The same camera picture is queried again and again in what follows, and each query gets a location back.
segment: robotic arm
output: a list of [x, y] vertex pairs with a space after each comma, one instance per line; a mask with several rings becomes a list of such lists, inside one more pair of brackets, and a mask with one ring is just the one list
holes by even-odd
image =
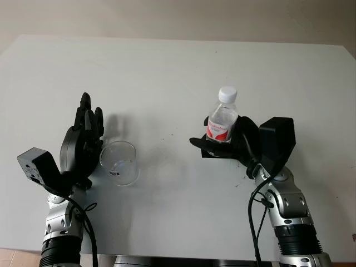
[[60, 152], [61, 172], [52, 155], [32, 148], [17, 157], [27, 178], [43, 186], [50, 195], [40, 267], [80, 267], [83, 229], [92, 242], [93, 266], [98, 266], [95, 235], [83, 209], [89, 176], [97, 166], [103, 141], [103, 115], [91, 110], [90, 96], [84, 93], [74, 126], [66, 133]]
[[248, 117], [238, 117], [230, 144], [191, 138], [202, 157], [239, 160], [256, 190], [249, 201], [249, 221], [258, 267], [262, 266], [258, 240], [251, 217], [256, 194], [262, 194], [281, 252], [281, 267], [332, 267], [317, 239], [313, 220], [302, 192], [295, 186], [286, 164], [295, 145], [291, 118], [274, 117], [259, 128]]

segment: white bottle cap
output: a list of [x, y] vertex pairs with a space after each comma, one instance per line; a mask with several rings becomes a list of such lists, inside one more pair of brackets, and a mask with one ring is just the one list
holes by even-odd
[[233, 86], [224, 86], [219, 91], [219, 101], [225, 104], [232, 104], [236, 100], [238, 92]]

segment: floor tile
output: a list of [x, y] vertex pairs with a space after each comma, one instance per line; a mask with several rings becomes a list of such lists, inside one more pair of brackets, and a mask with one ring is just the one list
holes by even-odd
[[10, 260], [0, 260], [0, 267], [9, 267], [10, 262]]
[[16, 250], [10, 267], [38, 267], [40, 255]]
[[93, 266], [92, 255], [91, 254], [80, 254], [80, 265], [82, 267]]
[[15, 253], [11, 249], [0, 249], [0, 260], [12, 260], [12, 256]]

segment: white wall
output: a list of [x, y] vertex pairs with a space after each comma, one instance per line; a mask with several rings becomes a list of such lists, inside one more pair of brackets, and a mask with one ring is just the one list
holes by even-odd
[[0, 0], [0, 52], [19, 34], [344, 45], [355, 0]]

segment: ribbed black joint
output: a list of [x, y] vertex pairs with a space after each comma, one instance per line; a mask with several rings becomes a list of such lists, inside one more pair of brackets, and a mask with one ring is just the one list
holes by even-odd
[[80, 263], [82, 240], [76, 236], [60, 236], [43, 242], [39, 267], [60, 263]]
[[297, 256], [323, 252], [314, 225], [277, 226], [274, 232], [282, 255]]

